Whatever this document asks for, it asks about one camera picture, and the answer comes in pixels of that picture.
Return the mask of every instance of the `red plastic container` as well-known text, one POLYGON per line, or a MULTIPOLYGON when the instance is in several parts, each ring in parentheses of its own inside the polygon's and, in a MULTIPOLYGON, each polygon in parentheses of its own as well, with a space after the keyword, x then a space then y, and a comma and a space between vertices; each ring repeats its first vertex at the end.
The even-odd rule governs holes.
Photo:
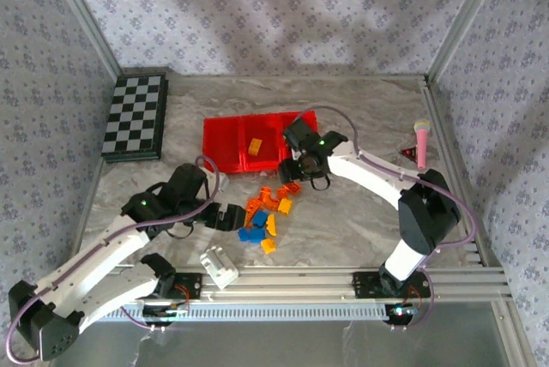
MULTIPOLYGON (((236 117, 204 119, 202 153, 212 159, 221 172, 276 170, 279 163, 292 155, 284 142, 282 131, 298 112, 278 112, 236 117), (252 139, 262 141, 257 155, 248 154, 252 139)), ((313 111, 303 119, 318 131, 313 111)))

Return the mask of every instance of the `patterned wallpaper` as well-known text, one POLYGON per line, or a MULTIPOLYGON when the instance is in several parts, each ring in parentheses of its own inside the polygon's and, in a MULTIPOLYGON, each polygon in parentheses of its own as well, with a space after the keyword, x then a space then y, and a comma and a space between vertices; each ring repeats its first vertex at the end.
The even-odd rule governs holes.
POLYGON ((486 0, 440 81, 492 247, 549 366, 549 0, 486 0))
POLYGON ((68 258, 100 156, 113 82, 64 0, 0 0, 0 9, 4 343, 9 288, 68 258))
POLYGON ((123 67, 425 73, 463 0, 87 0, 123 67))

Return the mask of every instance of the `pink toy microphone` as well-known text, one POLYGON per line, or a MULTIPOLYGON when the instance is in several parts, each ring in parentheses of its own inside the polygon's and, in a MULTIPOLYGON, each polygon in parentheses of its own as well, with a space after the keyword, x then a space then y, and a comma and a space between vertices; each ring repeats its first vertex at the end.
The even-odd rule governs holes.
POLYGON ((427 164, 427 137, 431 130, 429 120, 421 119, 415 122, 413 125, 415 136, 418 141, 416 145, 418 155, 418 168, 424 169, 427 164))

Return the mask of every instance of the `checkered board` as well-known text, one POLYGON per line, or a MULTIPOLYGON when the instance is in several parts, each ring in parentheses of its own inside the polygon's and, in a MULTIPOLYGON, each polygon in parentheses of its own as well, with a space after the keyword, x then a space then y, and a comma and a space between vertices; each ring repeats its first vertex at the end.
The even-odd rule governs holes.
POLYGON ((107 163, 160 158, 167 89, 164 74, 118 78, 101 152, 107 163))

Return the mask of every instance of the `marble floor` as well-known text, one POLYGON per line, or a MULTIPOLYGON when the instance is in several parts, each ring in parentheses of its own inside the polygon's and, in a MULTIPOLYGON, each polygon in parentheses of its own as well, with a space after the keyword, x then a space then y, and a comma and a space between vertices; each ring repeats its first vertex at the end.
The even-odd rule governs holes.
MULTIPOLYGON (((397 165, 413 169, 414 163, 398 150, 415 144, 413 123, 427 117, 417 80, 412 77, 355 79, 200 78, 168 74, 170 80, 166 126, 160 161, 106 165, 95 194, 82 245, 95 238, 135 193, 166 181, 184 162, 193 162, 202 150, 205 117, 251 113, 301 111, 308 105, 334 105, 358 125, 360 146, 397 165)), ((345 119, 330 111, 318 111, 320 132, 330 129, 350 135, 345 119)), ((428 166, 442 173, 435 137, 431 137, 428 166)), ((272 173, 230 176, 218 201, 245 206, 263 185, 276 187, 272 173)), ((266 255, 259 244, 243 244, 236 232, 218 232, 196 226, 184 241, 166 234, 129 257, 134 262, 151 252, 161 253, 176 267, 194 266, 199 255, 218 244, 240 266, 366 266, 378 267, 399 239, 396 211, 379 196, 355 183, 334 177, 324 192, 305 185, 288 217, 277 214, 278 248, 266 255)), ((185 234, 176 225, 173 232, 185 234)), ((455 229, 448 239, 458 239, 455 229)), ((465 265, 462 250, 447 249, 435 257, 432 267, 465 265)))

